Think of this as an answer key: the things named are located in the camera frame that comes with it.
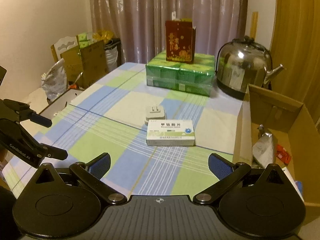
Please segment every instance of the checkered tablecloth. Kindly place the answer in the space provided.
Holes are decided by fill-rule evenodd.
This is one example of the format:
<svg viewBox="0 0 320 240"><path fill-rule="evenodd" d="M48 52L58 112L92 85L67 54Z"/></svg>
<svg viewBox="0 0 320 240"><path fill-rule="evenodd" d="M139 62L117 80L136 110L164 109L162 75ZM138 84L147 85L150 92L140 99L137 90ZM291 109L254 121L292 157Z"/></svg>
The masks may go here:
<svg viewBox="0 0 320 240"><path fill-rule="evenodd" d="M150 105L162 105L167 119L191 119L196 146L147 146L144 120ZM149 87L145 65L125 63L75 98L35 139L68 151L64 161L45 158L55 167L108 152L111 168L101 180L124 195L192 198L218 181L208 168L212 152L232 160L240 107L241 101L215 85L210 98ZM16 156L6 165L3 174L16 197L35 171Z"/></svg>

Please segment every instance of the green box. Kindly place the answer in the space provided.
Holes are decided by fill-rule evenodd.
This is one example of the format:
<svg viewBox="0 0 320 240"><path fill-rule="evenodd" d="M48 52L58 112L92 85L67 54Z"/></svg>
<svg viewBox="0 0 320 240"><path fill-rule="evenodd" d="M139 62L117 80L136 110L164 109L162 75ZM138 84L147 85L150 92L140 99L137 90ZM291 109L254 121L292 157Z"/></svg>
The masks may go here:
<svg viewBox="0 0 320 240"><path fill-rule="evenodd" d="M147 85L210 96L215 74L214 56L195 53L193 64L165 60L162 51L146 64Z"/></svg>

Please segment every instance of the stainless steel kettle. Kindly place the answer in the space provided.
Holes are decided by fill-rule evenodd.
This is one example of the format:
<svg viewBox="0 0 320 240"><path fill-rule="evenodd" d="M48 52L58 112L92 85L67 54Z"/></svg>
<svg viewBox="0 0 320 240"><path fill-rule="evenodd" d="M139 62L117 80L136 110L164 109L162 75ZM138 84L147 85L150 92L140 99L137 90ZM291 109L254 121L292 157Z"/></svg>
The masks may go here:
<svg viewBox="0 0 320 240"><path fill-rule="evenodd" d="M227 94L243 99L248 84L267 85L284 67L272 69L270 52L254 39L233 39L221 47L217 56L218 86Z"/></svg>

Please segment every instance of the kettle spout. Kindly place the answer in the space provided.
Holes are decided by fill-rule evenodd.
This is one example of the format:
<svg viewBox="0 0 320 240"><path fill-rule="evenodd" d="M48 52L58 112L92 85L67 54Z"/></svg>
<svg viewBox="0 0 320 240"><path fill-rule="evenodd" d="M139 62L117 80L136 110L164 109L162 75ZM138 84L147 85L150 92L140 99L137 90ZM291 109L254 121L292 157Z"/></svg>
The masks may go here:
<svg viewBox="0 0 320 240"><path fill-rule="evenodd" d="M277 68L267 71L263 84L264 85L268 84L276 75L278 75L284 69L285 69L284 66L280 64Z"/></svg>

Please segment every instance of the white wall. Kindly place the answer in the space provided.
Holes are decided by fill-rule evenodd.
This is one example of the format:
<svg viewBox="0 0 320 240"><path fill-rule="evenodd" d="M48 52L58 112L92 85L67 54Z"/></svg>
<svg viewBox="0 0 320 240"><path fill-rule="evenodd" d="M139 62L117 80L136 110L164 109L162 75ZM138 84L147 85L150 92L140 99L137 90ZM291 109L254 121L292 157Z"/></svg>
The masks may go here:
<svg viewBox="0 0 320 240"><path fill-rule="evenodd" d="M0 98L21 100L54 64L50 46L92 31L89 0L0 0Z"/></svg>
<svg viewBox="0 0 320 240"><path fill-rule="evenodd" d="M270 49L276 14L276 0L248 0L245 35L250 34L252 12L258 11L258 25L255 41Z"/></svg>

